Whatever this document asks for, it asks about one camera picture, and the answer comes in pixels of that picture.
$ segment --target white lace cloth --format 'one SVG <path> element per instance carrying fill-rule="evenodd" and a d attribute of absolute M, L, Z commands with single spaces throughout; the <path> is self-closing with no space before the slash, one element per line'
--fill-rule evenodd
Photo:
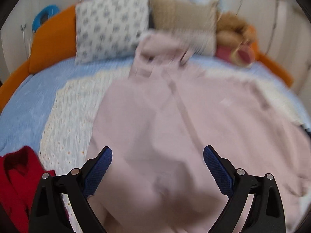
<path fill-rule="evenodd" d="M 40 143 L 39 158 L 45 169 L 54 169 L 56 175 L 64 175 L 75 167 L 83 166 L 93 121 L 103 95 L 114 79 L 127 77 L 129 71 L 129 67 L 100 71 L 91 77 L 68 81 L 65 87 L 57 92 Z M 271 81 L 259 79 L 245 72 L 224 69 L 207 69 L 206 76 L 234 77 L 241 81 L 254 80 L 277 111 L 286 115 L 291 122 L 301 123 L 290 100 L 277 90 Z M 73 230 L 81 233 L 82 230 L 66 195 L 64 203 Z"/>

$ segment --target metal screw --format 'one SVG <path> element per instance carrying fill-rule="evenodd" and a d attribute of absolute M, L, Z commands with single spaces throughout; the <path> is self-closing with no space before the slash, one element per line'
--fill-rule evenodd
<path fill-rule="evenodd" d="M 80 172 L 80 170 L 78 168 L 72 169 L 71 170 L 71 174 L 72 175 L 77 175 Z"/>
<path fill-rule="evenodd" d="M 273 180 L 273 175 L 272 175 L 271 173 L 268 173 L 268 174 L 267 174 L 267 178 L 268 178 L 269 180 Z"/>
<path fill-rule="evenodd" d="M 238 169 L 236 172 L 238 173 L 238 175 L 242 176 L 245 174 L 245 171 L 243 169 Z"/>
<path fill-rule="evenodd" d="M 42 178 L 43 178 L 43 179 L 47 179 L 49 176 L 50 176 L 50 175 L 46 172 L 46 173 L 44 173 L 44 174 L 42 175 Z"/>

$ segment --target pink cloth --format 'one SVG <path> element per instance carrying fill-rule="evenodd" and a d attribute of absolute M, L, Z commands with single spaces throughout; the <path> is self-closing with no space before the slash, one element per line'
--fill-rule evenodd
<path fill-rule="evenodd" d="M 148 36 L 129 78 L 107 90 L 87 153 L 90 159 L 104 146 L 113 151 L 88 199 L 94 213 L 109 233 L 208 232 L 228 200 L 203 161 L 211 144 L 236 168 L 272 173 L 293 226 L 310 180 L 309 138 L 279 116 L 255 84 L 206 78 L 187 63 L 190 56 L 169 36 Z"/>

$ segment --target pillow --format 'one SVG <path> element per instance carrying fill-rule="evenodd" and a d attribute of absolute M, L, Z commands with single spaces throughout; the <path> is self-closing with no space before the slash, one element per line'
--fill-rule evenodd
<path fill-rule="evenodd" d="M 216 52 L 217 4 L 190 0 L 149 0 L 155 29 L 171 32 L 195 50 L 213 56 Z"/>
<path fill-rule="evenodd" d="M 29 73 L 36 74 L 76 55 L 76 13 L 70 6 L 46 21 L 35 33 Z"/>
<path fill-rule="evenodd" d="M 76 6 L 76 64 L 133 55 L 148 30 L 148 0 L 88 0 Z"/>

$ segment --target blue gripper pad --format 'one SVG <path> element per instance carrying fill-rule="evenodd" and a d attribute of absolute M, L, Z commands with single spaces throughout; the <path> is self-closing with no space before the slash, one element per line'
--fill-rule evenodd
<path fill-rule="evenodd" d="M 203 158 L 221 193 L 230 198 L 233 195 L 233 180 L 231 176 L 208 146 L 204 148 Z"/>
<path fill-rule="evenodd" d="M 111 162 L 112 150 L 107 148 L 85 178 L 83 189 L 83 196 L 85 198 L 95 193 Z"/>

